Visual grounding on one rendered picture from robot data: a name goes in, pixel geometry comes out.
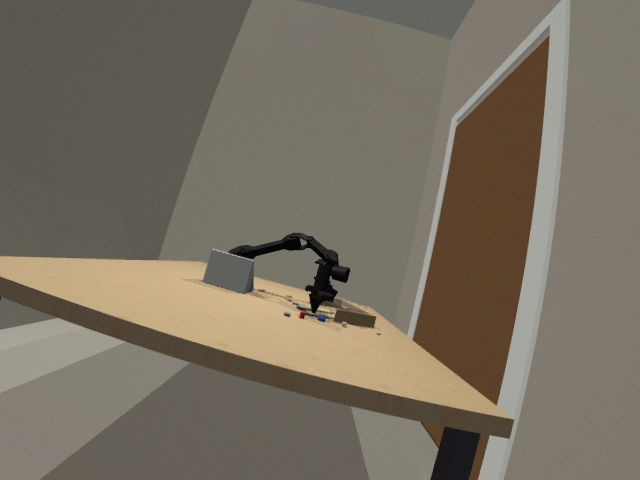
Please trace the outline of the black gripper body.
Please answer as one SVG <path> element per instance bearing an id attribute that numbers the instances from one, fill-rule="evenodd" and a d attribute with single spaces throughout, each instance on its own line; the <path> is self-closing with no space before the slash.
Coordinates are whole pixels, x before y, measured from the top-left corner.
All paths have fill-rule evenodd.
<path id="1" fill-rule="evenodd" d="M 306 292 L 311 292 L 311 295 L 316 296 L 317 299 L 319 300 L 323 300 L 323 301 L 328 301 L 328 302 L 333 302 L 334 301 L 334 296 L 330 293 L 325 292 L 326 286 L 327 284 L 331 281 L 329 281 L 330 278 L 326 278 L 326 277 L 322 277 L 319 275 L 316 275 L 316 277 L 314 277 L 315 282 L 314 282 L 314 286 L 311 285 L 307 285 L 305 288 Z"/>

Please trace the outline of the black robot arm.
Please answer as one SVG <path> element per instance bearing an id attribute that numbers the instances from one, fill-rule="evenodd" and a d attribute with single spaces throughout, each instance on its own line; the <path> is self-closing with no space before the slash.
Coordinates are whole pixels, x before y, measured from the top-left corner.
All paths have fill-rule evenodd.
<path id="1" fill-rule="evenodd" d="M 307 241 L 306 245 L 301 245 L 300 238 Z M 322 259 L 315 261 L 316 264 L 319 264 L 317 275 L 330 278 L 332 276 L 333 280 L 337 280 L 340 282 L 346 283 L 348 281 L 350 268 L 339 266 L 338 261 L 338 253 L 331 250 L 326 249 L 323 245 L 321 245 L 317 240 L 314 239 L 313 236 L 307 236 L 303 233 L 291 233 L 286 235 L 282 240 L 258 245 L 258 246 L 250 246 L 244 245 L 236 247 L 232 250 L 229 250 L 229 254 L 237 255 L 240 257 L 253 259 L 255 256 L 279 251 L 279 250 L 304 250 L 306 248 L 311 248 L 317 255 L 319 255 Z M 323 260 L 323 261 L 322 261 Z M 337 295 L 338 291 L 333 289 L 331 284 L 327 284 L 325 292 L 330 293 L 334 296 Z"/>

